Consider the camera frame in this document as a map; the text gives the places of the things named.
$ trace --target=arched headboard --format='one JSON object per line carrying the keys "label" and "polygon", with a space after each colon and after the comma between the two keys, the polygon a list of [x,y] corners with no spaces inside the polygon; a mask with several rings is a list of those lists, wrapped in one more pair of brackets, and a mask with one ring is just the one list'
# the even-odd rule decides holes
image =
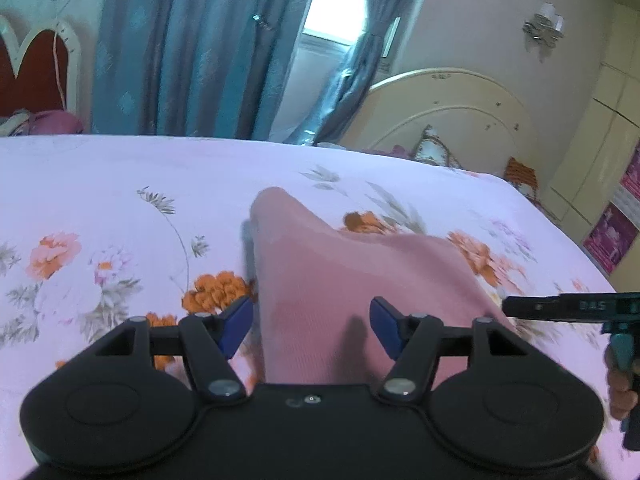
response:
{"label": "arched headboard", "polygon": [[20,44],[11,23],[0,14],[0,116],[20,108],[31,112],[62,109],[53,58],[56,27],[58,73],[66,110],[78,113],[80,43],[72,27],[65,22],[42,23]]}
{"label": "arched headboard", "polygon": [[502,176],[510,156],[540,167],[524,106],[493,79],[460,68],[415,70],[373,85],[340,144],[411,150],[428,125],[466,170]]}

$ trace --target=window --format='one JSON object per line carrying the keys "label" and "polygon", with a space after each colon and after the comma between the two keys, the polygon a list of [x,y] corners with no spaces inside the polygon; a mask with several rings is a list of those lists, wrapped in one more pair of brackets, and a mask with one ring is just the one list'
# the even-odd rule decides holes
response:
{"label": "window", "polygon": [[364,17],[364,0],[313,0],[304,33],[352,44],[362,33]]}

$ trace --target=screw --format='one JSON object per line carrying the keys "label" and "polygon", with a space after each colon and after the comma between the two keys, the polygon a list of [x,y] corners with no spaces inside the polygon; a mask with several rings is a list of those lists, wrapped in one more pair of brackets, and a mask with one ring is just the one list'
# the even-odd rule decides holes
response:
{"label": "screw", "polygon": [[217,379],[209,384],[209,391],[216,397],[231,397],[240,391],[240,384],[232,379]]}
{"label": "screw", "polygon": [[305,402],[307,404],[319,404],[322,399],[317,395],[308,395],[305,397]]}
{"label": "screw", "polygon": [[415,390],[415,383],[411,379],[397,377],[385,383],[385,390],[397,396],[407,396]]}

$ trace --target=white headboard frame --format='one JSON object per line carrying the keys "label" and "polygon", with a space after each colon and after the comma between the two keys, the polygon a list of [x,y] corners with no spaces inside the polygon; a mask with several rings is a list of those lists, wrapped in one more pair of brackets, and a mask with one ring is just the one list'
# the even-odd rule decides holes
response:
{"label": "white headboard frame", "polygon": [[[31,41],[43,30],[56,30],[58,36],[65,43],[68,53],[68,65],[66,68],[66,110],[78,114],[78,94],[79,94],[79,68],[80,68],[80,41],[71,25],[60,20],[50,20],[39,23],[31,28],[22,44],[18,42],[13,27],[9,20],[0,14],[0,36],[7,47],[14,76],[18,75],[20,65],[24,59]],[[51,45],[51,55],[53,56],[53,45]]]}
{"label": "white headboard frame", "polygon": [[340,144],[410,150],[428,124],[469,169],[498,174],[509,156],[540,166],[522,103],[493,79],[460,68],[415,70],[372,86]]}

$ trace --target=curtain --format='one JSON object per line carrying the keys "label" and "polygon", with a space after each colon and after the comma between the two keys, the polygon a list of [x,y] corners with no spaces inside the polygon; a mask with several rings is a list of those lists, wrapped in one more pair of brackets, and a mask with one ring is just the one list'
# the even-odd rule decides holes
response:
{"label": "curtain", "polygon": [[347,52],[309,115],[285,140],[287,144],[336,142],[362,105],[376,75],[391,22],[414,0],[366,0],[363,34]]}
{"label": "curtain", "polygon": [[311,0],[105,0],[92,129],[266,140]]}

